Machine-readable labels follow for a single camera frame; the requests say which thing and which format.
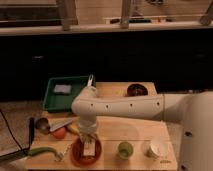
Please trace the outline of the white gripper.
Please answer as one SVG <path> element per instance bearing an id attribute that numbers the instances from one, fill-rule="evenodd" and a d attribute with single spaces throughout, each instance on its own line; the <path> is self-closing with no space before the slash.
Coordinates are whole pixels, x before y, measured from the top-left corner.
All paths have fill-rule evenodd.
<path id="1" fill-rule="evenodd" d="M 83 140 L 98 139 L 97 128 L 98 122 L 95 116 L 80 117 L 78 119 L 78 128 Z"/>

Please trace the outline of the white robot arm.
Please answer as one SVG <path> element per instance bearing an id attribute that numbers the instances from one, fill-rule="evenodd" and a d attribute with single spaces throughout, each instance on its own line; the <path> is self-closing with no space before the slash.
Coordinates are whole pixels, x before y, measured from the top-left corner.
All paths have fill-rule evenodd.
<path id="1" fill-rule="evenodd" d="M 86 86 L 71 110 L 83 134 L 97 130 L 97 115 L 179 122 L 178 171 L 213 171 L 213 91 L 102 98 L 95 87 Z"/>

